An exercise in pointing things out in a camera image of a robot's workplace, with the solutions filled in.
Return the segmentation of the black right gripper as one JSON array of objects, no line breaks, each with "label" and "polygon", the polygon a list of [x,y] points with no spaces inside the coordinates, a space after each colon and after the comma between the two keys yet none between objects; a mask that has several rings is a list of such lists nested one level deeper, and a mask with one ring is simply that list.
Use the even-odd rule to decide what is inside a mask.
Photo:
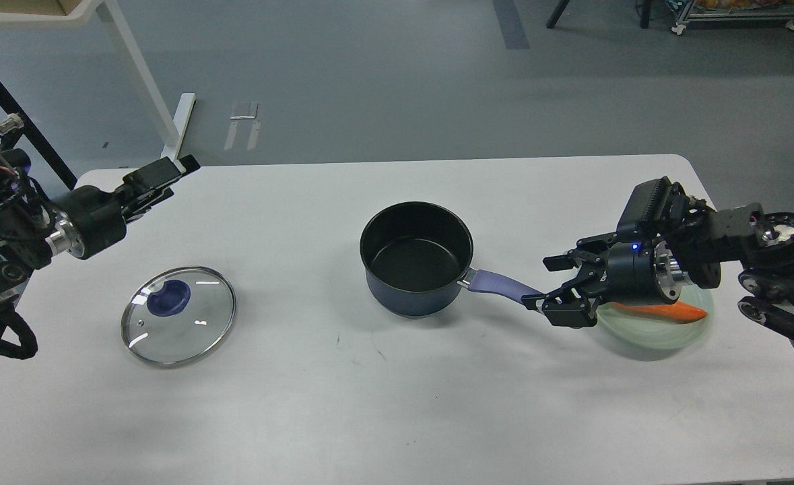
[{"label": "black right gripper", "polygon": [[548,292],[539,310],[553,326],[581,329],[599,322],[600,298],[624,306],[673,304],[681,296],[681,284],[673,278],[671,261],[665,242],[622,242],[616,232],[578,239],[573,249],[544,257],[545,269],[594,269],[581,269]]}]

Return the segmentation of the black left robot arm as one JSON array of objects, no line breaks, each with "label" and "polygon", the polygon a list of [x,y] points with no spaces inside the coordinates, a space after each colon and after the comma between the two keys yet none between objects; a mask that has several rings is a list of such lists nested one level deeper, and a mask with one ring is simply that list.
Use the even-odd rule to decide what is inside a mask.
[{"label": "black left robot arm", "polygon": [[17,312],[21,286],[62,253],[86,260],[123,240],[128,226],[172,196],[171,186],[200,168],[194,156],[168,157],[123,177],[112,191],[82,185],[49,197],[30,175],[27,153],[14,137],[24,116],[0,121],[0,357],[27,360],[36,335]]}]

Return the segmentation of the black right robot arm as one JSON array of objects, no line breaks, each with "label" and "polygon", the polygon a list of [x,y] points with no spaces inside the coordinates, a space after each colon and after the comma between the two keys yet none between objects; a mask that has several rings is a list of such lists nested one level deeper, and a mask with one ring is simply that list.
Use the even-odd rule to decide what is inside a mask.
[{"label": "black right robot arm", "polygon": [[695,197],[632,195],[614,232],[544,259],[548,270],[578,268],[577,276],[521,301],[552,325],[591,327],[603,303],[671,306],[687,284],[717,288],[727,261],[742,266],[748,295],[739,311],[794,341],[794,213],[759,205],[716,212]]}]

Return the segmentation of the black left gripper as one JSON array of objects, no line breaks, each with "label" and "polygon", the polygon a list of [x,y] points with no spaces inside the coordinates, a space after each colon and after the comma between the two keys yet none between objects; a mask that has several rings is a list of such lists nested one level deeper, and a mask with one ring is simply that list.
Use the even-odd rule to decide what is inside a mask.
[{"label": "black left gripper", "polygon": [[123,176],[122,187],[103,191],[83,185],[50,200],[54,230],[46,238],[54,255],[70,253],[79,260],[126,237],[128,223],[143,218],[173,196],[171,185],[201,168],[194,156],[163,157]]}]

